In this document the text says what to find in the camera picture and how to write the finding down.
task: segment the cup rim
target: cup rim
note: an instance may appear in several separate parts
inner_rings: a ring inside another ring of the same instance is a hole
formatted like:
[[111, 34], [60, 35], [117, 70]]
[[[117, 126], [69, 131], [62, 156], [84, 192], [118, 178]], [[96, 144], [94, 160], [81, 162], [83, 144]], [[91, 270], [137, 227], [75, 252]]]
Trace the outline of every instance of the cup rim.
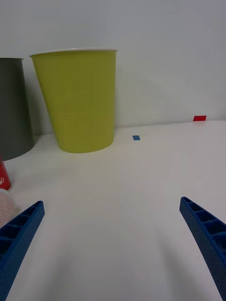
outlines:
[[65, 51], [117, 51], [115, 48], [66, 48], [66, 49], [53, 49], [53, 50], [47, 50], [42, 51], [38, 53], [34, 53], [32, 55], [29, 55], [29, 57], [32, 57], [33, 55], [42, 55], [45, 53], [52, 53], [52, 52], [65, 52]]

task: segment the blue tape marker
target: blue tape marker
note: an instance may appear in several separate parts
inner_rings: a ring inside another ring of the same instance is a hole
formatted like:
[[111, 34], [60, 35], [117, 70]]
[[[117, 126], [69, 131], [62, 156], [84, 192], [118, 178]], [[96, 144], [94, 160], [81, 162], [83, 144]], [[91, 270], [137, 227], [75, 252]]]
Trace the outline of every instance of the blue tape marker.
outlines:
[[140, 136], [139, 135], [133, 136], [133, 140], [140, 140]]

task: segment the white wall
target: white wall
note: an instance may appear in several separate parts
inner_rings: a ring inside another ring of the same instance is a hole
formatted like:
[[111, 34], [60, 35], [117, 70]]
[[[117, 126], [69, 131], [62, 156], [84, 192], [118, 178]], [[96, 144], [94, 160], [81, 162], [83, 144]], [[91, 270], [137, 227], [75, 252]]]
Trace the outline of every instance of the white wall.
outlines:
[[114, 47], [116, 125], [226, 119], [225, 0], [8, 0], [0, 55], [22, 56], [33, 127], [51, 132], [29, 54]]

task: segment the red and white cup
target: red and white cup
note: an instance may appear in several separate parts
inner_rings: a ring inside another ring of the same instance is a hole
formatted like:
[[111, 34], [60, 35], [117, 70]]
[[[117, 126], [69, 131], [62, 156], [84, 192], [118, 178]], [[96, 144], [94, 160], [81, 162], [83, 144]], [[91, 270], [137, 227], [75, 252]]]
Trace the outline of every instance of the red and white cup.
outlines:
[[11, 182], [8, 177], [4, 162], [0, 157], [0, 189], [9, 190], [11, 187]]

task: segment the white table surface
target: white table surface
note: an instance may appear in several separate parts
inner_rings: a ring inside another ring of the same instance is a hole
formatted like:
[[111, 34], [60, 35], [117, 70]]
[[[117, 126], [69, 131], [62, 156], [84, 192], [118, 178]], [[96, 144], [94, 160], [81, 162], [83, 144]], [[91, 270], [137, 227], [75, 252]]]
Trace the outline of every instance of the white table surface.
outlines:
[[226, 122], [117, 129], [86, 154], [45, 135], [6, 167], [19, 212], [46, 212], [7, 301], [221, 300], [179, 203], [226, 222]]

